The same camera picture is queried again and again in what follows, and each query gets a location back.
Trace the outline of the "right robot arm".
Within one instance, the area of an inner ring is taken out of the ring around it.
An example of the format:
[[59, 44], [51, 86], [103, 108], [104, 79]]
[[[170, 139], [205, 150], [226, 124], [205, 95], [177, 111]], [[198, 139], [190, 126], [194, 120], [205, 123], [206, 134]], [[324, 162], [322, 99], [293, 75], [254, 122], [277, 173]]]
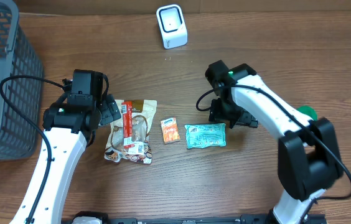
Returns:
[[324, 215], [309, 210], [344, 172], [332, 123], [288, 105], [245, 63], [228, 68], [219, 60], [208, 66], [205, 77], [218, 96], [210, 121], [251, 128], [262, 124], [278, 142], [281, 199], [267, 215], [242, 215], [241, 222], [325, 223]]

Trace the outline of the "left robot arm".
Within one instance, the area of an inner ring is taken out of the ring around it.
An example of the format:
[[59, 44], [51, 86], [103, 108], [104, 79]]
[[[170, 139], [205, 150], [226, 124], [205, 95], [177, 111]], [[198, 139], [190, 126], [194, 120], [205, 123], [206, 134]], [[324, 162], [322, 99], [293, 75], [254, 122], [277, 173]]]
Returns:
[[72, 176], [81, 155], [95, 140], [96, 130], [120, 119], [108, 94], [108, 77], [75, 70], [59, 88], [63, 94], [43, 115], [38, 161], [13, 223], [60, 223]]

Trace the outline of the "teal wipes packet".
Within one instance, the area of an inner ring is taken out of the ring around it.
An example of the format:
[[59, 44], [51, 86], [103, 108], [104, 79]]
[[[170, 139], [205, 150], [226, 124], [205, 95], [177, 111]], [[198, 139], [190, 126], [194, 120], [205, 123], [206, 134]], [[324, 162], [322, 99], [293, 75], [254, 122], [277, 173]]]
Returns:
[[206, 147], [225, 147], [225, 123], [186, 124], [186, 143], [188, 149], [204, 149]]

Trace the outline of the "white barcode scanner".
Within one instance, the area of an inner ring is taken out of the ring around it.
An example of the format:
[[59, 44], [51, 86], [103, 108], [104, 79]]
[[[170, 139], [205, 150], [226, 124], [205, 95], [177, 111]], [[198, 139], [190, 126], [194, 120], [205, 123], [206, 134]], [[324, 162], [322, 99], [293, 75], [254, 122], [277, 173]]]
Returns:
[[188, 42], [186, 23], [178, 4], [158, 8], [156, 17], [165, 49], [180, 47]]

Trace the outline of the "orange small packet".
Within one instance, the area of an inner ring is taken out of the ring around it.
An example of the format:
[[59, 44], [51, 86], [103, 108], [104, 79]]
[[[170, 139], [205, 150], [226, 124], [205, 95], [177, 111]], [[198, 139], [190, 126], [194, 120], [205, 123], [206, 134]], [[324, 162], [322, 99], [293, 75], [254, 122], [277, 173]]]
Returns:
[[162, 136], [165, 144], [180, 141], [179, 130], [175, 117], [161, 121]]

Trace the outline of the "red stick packet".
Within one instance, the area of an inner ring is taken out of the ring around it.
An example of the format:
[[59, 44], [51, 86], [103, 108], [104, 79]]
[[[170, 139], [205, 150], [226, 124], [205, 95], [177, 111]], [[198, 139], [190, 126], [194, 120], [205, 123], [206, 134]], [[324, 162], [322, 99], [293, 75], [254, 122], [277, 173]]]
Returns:
[[123, 146], [125, 149], [129, 149], [134, 146], [132, 140], [132, 102], [124, 101], [121, 104], [121, 112], [123, 116]]

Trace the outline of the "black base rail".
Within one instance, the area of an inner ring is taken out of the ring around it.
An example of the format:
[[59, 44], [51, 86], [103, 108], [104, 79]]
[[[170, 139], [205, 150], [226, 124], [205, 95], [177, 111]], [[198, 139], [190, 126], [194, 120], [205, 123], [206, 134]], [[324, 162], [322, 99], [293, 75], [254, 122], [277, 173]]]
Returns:
[[211, 217], [211, 218], [110, 218], [101, 212], [81, 211], [72, 219], [62, 220], [61, 224], [72, 223], [101, 223], [101, 224], [265, 224], [278, 223], [269, 214], [243, 214], [240, 217]]

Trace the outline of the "brown snack pouch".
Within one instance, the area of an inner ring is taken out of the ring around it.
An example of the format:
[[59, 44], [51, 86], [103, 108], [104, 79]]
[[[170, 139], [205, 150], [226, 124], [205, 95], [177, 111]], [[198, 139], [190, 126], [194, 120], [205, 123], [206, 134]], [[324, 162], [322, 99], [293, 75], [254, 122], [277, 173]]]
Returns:
[[110, 134], [106, 143], [104, 158], [119, 163], [122, 159], [141, 164], [151, 164], [152, 151], [149, 145], [149, 135], [154, 115], [156, 100], [131, 100], [131, 140], [136, 144], [131, 149], [123, 146], [123, 119], [110, 124]]

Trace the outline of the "dark grey plastic basket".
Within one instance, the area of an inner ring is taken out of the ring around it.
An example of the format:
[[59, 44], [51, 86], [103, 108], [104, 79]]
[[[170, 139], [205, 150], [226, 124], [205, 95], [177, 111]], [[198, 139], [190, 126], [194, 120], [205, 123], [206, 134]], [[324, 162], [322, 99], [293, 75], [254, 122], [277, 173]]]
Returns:
[[3, 100], [38, 122], [44, 77], [42, 61], [19, 24], [14, 1], [0, 0], [0, 160], [34, 153], [36, 130]]

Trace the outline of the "green lid jar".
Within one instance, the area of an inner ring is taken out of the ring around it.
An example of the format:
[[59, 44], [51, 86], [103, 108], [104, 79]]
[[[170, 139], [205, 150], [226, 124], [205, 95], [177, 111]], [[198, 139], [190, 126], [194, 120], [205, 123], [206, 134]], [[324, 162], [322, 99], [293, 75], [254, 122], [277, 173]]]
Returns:
[[298, 112], [304, 114], [310, 120], [316, 121], [318, 119], [316, 111], [310, 106], [300, 106], [297, 110]]

